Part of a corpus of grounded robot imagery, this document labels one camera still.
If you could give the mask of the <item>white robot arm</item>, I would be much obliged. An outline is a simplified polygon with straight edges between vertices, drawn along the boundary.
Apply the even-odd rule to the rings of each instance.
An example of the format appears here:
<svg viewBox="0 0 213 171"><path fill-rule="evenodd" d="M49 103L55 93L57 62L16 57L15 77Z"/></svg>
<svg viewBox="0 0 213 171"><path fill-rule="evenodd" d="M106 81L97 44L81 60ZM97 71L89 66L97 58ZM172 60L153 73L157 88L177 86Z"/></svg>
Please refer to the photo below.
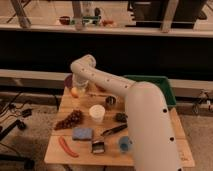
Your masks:
<svg viewBox="0 0 213 171"><path fill-rule="evenodd" d="M96 60L85 55L70 69L77 86L91 81L124 99L128 134L136 171L183 171L177 141L165 97L158 86L136 82L95 68Z"/></svg>

